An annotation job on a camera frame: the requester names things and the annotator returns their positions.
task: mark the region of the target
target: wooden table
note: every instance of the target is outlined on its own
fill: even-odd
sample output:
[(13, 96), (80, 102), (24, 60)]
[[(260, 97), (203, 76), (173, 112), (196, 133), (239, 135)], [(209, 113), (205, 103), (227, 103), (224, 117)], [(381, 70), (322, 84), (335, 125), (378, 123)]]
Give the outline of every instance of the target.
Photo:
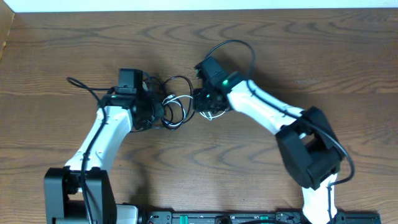
[[(163, 79), (186, 75), (212, 46), (250, 42), (255, 81), (290, 104), (321, 108), (352, 155), (355, 178), (336, 188), (336, 206), (398, 222), (398, 10), (332, 9), (17, 14), (0, 63), (0, 222), (43, 223), (43, 176), (74, 155), (96, 102), (69, 85), (117, 84), (135, 67)], [(250, 54), (215, 54), (245, 70)], [(188, 93), (184, 81), (168, 88)], [(349, 172), (346, 162), (341, 177)], [(128, 135), (110, 173), (118, 203), (175, 210), (300, 208), (274, 137), (230, 112), (177, 131)]]

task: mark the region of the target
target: cardboard box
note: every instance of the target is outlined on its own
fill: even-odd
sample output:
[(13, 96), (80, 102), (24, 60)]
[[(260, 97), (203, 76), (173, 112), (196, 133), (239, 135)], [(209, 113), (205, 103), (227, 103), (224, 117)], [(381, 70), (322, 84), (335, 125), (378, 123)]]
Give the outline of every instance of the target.
[(3, 0), (0, 0), (0, 60), (2, 52), (7, 44), (7, 37), (10, 33), (14, 15), (14, 12), (7, 6), (7, 4)]

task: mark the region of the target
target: white wall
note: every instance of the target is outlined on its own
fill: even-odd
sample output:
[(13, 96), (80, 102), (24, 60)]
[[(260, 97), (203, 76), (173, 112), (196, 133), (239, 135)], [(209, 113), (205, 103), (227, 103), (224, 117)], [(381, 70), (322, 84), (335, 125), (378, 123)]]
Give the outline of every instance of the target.
[(14, 12), (398, 7), (398, 0), (4, 0)]

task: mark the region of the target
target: wood grain tabletop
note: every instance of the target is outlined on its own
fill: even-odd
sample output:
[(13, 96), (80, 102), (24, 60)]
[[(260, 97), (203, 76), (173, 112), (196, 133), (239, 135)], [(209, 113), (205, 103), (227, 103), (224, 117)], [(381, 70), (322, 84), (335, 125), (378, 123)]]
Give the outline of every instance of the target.
[[(254, 47), (261, 88), (327, 115), (357, 170), (336, 187), (336, 206), (398, 223), (397, 9), (16, 14), (0, 62), (0, 223), (45, 221), (44, 174), (91, 129), (96, 101), (66, 77), (110, 87), (119, 68), (134, 67), (164, 80), (185, 75), (198, 88), (193, 67), (228, 39)], [(234, 44), (215, 56), (230, 69), (250, 62)], [(183, 80), (167, 88), (189, 91)], [(343, 162), (340, 178), (348, 172)], [(117, 203), (176, 211), (303, 203), (274, 136), (237, 112), (129, 134), (110, 179)]]

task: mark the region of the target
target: wooden surface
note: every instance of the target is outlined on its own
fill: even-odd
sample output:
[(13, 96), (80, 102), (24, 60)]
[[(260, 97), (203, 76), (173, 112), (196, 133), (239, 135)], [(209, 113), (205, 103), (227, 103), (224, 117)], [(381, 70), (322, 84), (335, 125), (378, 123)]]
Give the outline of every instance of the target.
[(0, 60), (3, 48), (6, 46), (6, 40), (13, 18), (14, 12), (3, 0), (0, 0)]
[[(117, 83), (136, 67), (186, 75), (215, 44), (243, 39), (257, 52), (255, 81), (290, 104), (324, 110), (352, 155), (355, 178), (336, 188), (345, 210), (398, 223), (398, 10), (270, 10), (17, 14), (0, 64), (0, 223), (42, 223), (43, 176), (80, 147), (96, 102), (65, 77)], [(247, 68), (231, 45), (216, 54)], [(188, 93), (183, 81), (168, 86)], [(343, 163), (341, 177), (349, 167)], [(274, 137), (231, 112), (196, 116), (178, 131), (128, 135), (110, 175), (118, 203), (175, 210), (300, 208), (300, 187)]]

